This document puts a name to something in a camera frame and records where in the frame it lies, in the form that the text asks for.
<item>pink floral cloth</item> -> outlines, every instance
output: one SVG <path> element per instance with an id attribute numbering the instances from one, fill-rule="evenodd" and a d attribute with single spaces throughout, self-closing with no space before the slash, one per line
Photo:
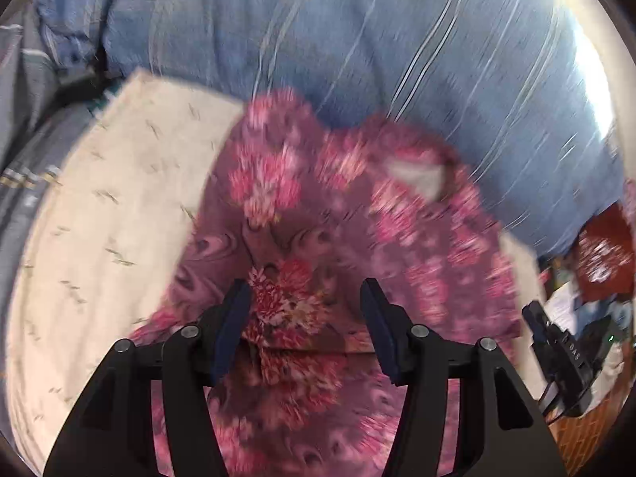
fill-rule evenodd
<path id="1" fill-rule="evenodd" d="M 443 165 L 444 195 L 425 202 L 386 161 Z M 233 278 L 253 289 L 249 323 L 222 385 L 206 390 L 230 475 L 379 476 L 405 388 L 378 367 L 360 284 L 448 339 L 503 346 L 519 332 L 498 225 L 454 151 L 373 117 L 332 132 L 291 91 L 257 98 L 234 127 L 204 192 L 161 309 L 132 338 L 166 339 L 218 304 Z M 160 393 L 159 470 L 171 475 Z M 440 473 L 452 468 L 457 385 L 449 392 Z"/>

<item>pink flower pattern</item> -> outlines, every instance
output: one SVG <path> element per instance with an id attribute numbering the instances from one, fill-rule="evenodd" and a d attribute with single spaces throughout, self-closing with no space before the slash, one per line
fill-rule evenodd
<path id="1" fill-rule="evenodd" d="M 241 143 L 236 147 L 238 168 L 230 172 L 230 196 L 243 206 L 251 227 L 276 219 L 276 211 L 293 208 L 300 199 L 296 178 L 298 158 L 292 147 L 279 152 Z"/>
<path id="2" fill-rule="evenodd" d="M 444 165 L 448 194 L 426 203 L 387 172 L 390 157 Z M 404 124 L 375 117 L 329 132 L 291 90 L 248 106 L 162 307 L 131 336 L 167 339 L 219 303 L 233 278 L 248 280 L 252 307 L 235 364 L 207 394 L 230 475 L 381 475 L 405 394 L 380 373 L 360 319 L 365 277 L 446 338 L 511 346 L 513 275 L 468 173 L 451 148 Z M 450 411 L 453 400 L 451 386 Z M 160 393 L 152 411 L 158 466 L 170 476 Z"/>
<path id="3" fill-rule="evenodd" d="M 402 245 L 411 245 L 417 237 L 417 213 L 423 208 L 424 200 L 413 195 L 406 185 L 389 178 L 376 183 L 369 212 L 377 217 L 378 240 L 391 242 L 397 239 Z"/>
<path id="4" fill-rule="evenodd" d="M 389 459 L 398 423 L 399 418 L 386 414 L 373 414 L 360 421 L 362 438 L 356 448 L 363 457 L 370 458 L 377 469 L 384 469 Z"/>
<path id="5" fill-rule="evenodd" d="M 335 135 L 327 134 L 318 154 L 316 177 L 326 186 L 344 190 L 365 172 L 367 155 L 360 138 L 347 136 L 341 142 Z"/>

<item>metal screw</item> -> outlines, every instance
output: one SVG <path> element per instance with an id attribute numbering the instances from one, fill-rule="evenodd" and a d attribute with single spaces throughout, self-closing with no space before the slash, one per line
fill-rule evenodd
<path id="1" fill-rule="evenodd" d="M 132 344 L 132 342 L 130 342 L 128 339 L 119 339 L 116 343 L 115 343 L 115 351 L 118 353 L 123 353 L 123 352 L 127 352 L 128 349 L 130 348 L 130 345 Z"/>
<path id="2" fill-rule="evenodd" d="M 497 347 L 497 343 L 490 337 L 484 337 L 481 341 L 479 341 L 479 346 L 481 346 L 487 352 L 492 352 L 492 350 Z"/>
<path id="3" fill-rule="evenodd" d="M 192 339 L 192 337 L 196 337 L 198 335 L 198 326 L 194 326 L 193 324 L 189 324 L 188 326 L 183 327 L 181 330 L 181 335 L 186 339 Z"/>
<path id="4" fill-rule="evenodd" d="M 411 333 L 416 337 L 426 337 L 429 334 L 429 329 L 423 324 L 414 324 L 411 328 Z"/>

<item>blue gripper pad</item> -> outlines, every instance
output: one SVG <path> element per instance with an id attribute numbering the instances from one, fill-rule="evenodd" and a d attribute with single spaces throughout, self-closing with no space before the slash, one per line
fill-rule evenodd
<path id="1" fill-rule="evenodd" d="M 360 287 L 360 308 L 366 327 L 371 334 L 371 342 L 382 368 L 393 384 L 400 376 L 398 350 L 382 309 L 391 306 L 374 278 L 367 278 Z"/>
<path id="2" fill-rule="evenodd" d="M 252 302 L 252 289 L 245 280 L 235 280 L 225 296 L 221 307 L 225 317 L 217 330 L 212 356 L 212 381 L 216 385 L 228 371 L 234 361 L 240 335 L 247 324 Z"/>

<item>cable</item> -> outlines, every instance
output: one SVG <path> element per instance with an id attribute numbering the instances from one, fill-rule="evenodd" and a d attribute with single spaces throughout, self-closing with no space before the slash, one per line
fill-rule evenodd
<path id="1" fill-rule="evenodd" d="M 581 394 L 579 395 L 579 397 L 576 399 L 576 402 L 574 402 L 572 405 L 570 405 L 567 409 L 564 409 L 563 411 L 561 411 L 558 416 L 556 418 L 552 418 L 549 422 L 548 422 L 548 427 L 550 425 L 552 425 L 554 422 L 560 420 L 564 415 L 566 415 L 568 412 L 570 412 L 572 409 L 574 409 L 579 402 L 581 401 L 581 398 L 583 398 L 585 396 L 585 393 L 587 393 L 587 391 L 589 391 L 589 389 L 592 387 L 594 380 L 592 380 L 591 382 L 589 382 L 589 384 L 587 384 L 587 386 L 585 387 L 585 389 L 583 390 L 583 392 L 581 392 Z"/>
<path id="2" fill-rule="evenodd" d="M 541 398 L 539 398 L 537 400 L 537 402 L 541 403 L 543 402 L 543 400 L 545 399 L 545 397 L 548 395 L 548 391 L 550 390 L 550 387 L 552 386 L 552 382 L 549 382 L 548 385 L 546 385 L 546 389 L 545 391 L 543 391 L 543 394 L 541 395 Z"/>
<path id="3" fill-rule="evenodd" d="M 557 405 L 561 400 L 561 395 L 559 393 L 555 394 L 554 398 L 550 401 L 550 403 L 543 409 L 543 417 L 545 418 L 548 414 L 550 414 L 554 409 L 557 408 Z"/>

